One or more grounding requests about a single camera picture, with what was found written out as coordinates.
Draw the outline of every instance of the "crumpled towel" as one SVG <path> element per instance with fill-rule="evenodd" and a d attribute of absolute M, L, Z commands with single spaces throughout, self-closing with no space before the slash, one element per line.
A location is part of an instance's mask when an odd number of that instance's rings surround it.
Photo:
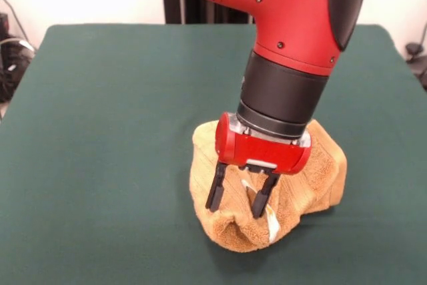
<path fill-rule="evenodd" d="M 210 212 L 205 203 L 218 160 L 214 149 L 217 123 L 205 123 L 194 131 L 189 179 L 195 213 L 216 244 L 234 252 L 267 248 L 295 228 L 302 215 L 327 210 L 341 202 L 347 159 L 325 129 L 313 120 L 307 127 L 313 148 L 306 167 L 297 175 L 280 177 L 260 219 L 253 218 L 250 204 L 266 176 L 243 172 L 235 166 L 227 168 L 219 210 Z"/>

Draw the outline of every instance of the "black cylindrical joint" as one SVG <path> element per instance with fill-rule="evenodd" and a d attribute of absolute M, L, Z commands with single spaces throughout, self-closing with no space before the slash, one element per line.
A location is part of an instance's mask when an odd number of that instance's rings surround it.
<path fill-rule="evenodd" d="M 328 79 L 278 65 L 252 52 L 237 116 L 260 132 L 298 139 L 311 120 Z"/>

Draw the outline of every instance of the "white towel tag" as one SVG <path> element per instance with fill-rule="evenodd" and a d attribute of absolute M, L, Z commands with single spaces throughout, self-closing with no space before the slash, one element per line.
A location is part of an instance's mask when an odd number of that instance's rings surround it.
<path fill-rule="evenodd" d="M 250 184 L 247 181 L 242 180 L 242 184 L 245 188 L 250 188 L 255 194 L 257 193 L 255 189 L 252 188 L 252 186 L 250 186 Z M 276 240 L 276 237 L 280 230 L 280 224 L 276 217 L 276 213 L 273 211 L 273 208 L 268 204 L 266 206 L 266 214 L 267 214 L 268 232 L 270 235 L 269 241 L 270 241 L 270 244 L 272 244 Z"/>

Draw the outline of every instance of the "black cable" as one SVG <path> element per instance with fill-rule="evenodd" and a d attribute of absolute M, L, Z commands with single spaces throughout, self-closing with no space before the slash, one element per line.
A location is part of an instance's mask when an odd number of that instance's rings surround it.
<path fill-rule="evenodd" d="M 22 28 L 21 22 L 19 21 L 18 16 L 16 15 L 16 12 L 15 12 L 14 8 L 13 8 L 13 7 L 12 7 L 12 5 L 10 4 L 10 2 L 8 2 L 7 0 L 3 0 L 3 1 L 4 1 L 4 2 L 5 2 L 5 4 L 10 8 L 10 10 L 12 11 L 12 15 L 13 15 L 13 17 L 15 18 L 15 20 L 16 20 L 16 22 L 17 22 L 17 24 L 18 24 L 19 28 L 20 28 L 20 30 L 22 31 L 22 34 L 23 34 L 23 36 L 24 36 L 25 40 L 26 40 L 26 41 L 28 41 L 28 36 L 27 36 L 27 34 L 26 34 L 26 32 L 25 32 L 24 28 Z"/>
<path fill-rule="evenodd" d="M 424 40 L 426 39 L 426 34 L 427 34 L 427 23 L 426 23 L 426 25 L 424 26 L 424 31 L 423 31 L 423 33 L 422 33 L 422 38 L 421 38 L 420 45 L 422 45 L 422 44 L 424 43 Z"/>

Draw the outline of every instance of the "dark green cloth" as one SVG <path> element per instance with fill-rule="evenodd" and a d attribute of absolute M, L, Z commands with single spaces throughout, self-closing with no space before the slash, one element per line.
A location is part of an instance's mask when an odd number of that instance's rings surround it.
<path fill-rule="evenodd" d="M 235 111 L 252 26 L 52 27 L 0 126 L 0 284 L 425 284 L 427 97 L 357 27 L 316 118 L 348 157 L 342 203 L 278 244 L 213 244 L 191 135 Z"/>

